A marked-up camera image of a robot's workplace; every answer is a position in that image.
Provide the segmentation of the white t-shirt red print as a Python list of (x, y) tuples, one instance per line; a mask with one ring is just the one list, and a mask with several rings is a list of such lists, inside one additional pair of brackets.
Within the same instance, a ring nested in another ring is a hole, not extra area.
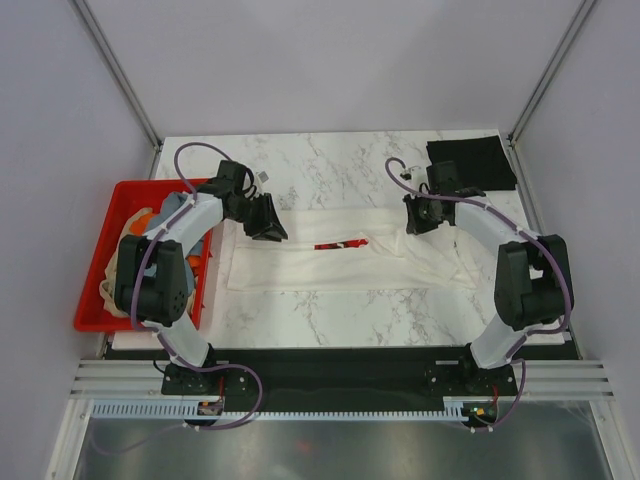
[(239, 292), (475, 288), (470, 238), (454, 227), (411, 235), (403, 209), (284, 210), (282, 242), (235, 239), (227, 286)]

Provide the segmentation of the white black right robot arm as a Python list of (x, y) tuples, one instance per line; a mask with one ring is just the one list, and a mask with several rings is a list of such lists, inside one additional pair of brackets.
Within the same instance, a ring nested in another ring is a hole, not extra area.
[(519, 225), (484, 191), (463, 186), (452, 162), (426, 168), (399, 165), (394, 181), (407, 192), (408, 234), (425, 234), (448, 223), (496, 259), (496, 314), (468, 345), (470, 359), (457, 371), (465, 391), (481, 393), (493, 383), (493, 369), (508, 364), (528, 338), (568, 327), (574, 295), (566, 242)]

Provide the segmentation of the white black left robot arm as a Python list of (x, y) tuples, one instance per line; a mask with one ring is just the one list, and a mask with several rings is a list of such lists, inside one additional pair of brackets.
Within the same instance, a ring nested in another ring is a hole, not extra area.
[(147, 233), (127, 235), (118, 246), (114, 302), (132, 326), (157, 335), (173, 363), (186, 368), (185, 382), (208, 393), (219, 382), (209, 363), (211, 345), (187, 311), (186, 258), (196, 244), (225, 220), (240, 224), (247, 237), (282, 242), (288, 238), (268, 193), (243, 164), (223, 160), (217, 175), (190, 187), (177, 209)]

